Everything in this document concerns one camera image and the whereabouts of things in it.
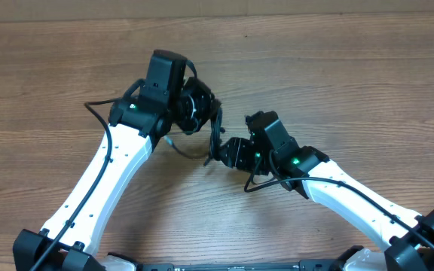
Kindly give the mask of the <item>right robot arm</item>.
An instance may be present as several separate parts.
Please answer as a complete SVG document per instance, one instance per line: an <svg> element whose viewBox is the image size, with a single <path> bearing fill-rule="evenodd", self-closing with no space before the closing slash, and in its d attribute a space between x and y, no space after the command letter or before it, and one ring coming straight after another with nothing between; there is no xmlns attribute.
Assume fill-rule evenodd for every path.
<svg viewBox="0 0 434 271"><path fill-rule="evenodd" d="M250 137L217 147L227 167L249 172L244 190L280 185L331 209L377 247L355 246L330 270L434 270L434 210L422 215L374 192L311 146L299 146L274 111L246 117Z"/></svg>

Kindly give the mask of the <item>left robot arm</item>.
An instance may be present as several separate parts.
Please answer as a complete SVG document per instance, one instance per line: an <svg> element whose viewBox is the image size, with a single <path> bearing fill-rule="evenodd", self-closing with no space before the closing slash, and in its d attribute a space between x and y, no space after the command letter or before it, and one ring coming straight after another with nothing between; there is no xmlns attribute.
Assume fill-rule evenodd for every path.
<svg viewBox="0 0 434 271"><path fill-rule="evenodd" d="M105 134L73 191L39 232L22 230L14 241L18 270L136 270L128 257L110 253L95 258L102 235L131 178L160 139L176 124L184 134L212 124L206 160L219 156L222 110L185 56L155 50L147 75L122 97L109 100L108 119L98 117Z"/></svg>

